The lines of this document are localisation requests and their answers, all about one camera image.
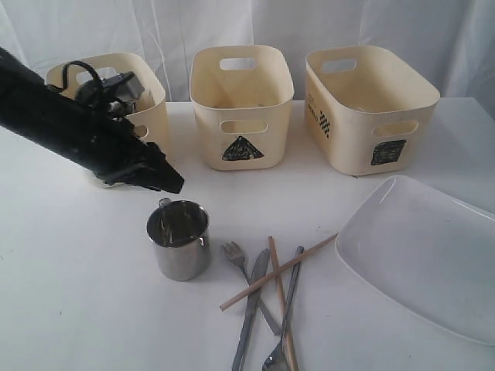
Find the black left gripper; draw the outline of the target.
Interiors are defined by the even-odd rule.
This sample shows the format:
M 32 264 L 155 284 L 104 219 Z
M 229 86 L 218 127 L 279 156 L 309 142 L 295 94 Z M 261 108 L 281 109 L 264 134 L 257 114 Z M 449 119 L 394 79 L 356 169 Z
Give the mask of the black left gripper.
M 91 162 L 88 170 L 107 184 L 123 182 L 133 186 L 179 194 L 185 179 L 170 165 L 159 147 L 145 143 L 126 118 L 90 115 L 88 127 Z

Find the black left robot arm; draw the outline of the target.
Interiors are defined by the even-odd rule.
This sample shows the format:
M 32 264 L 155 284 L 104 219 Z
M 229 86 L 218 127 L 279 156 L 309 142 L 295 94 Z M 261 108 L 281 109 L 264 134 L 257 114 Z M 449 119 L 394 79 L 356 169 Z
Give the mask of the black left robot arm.
M 107 112 L 108 99 L 98 76 L 95 105 L 62 95 L 8 50 L 1 51 L 1 126 L 93 173 L 107 186 L 124 183 L 180 193 L 183 177 L 154 142 L 143 142 L 126 118 Z

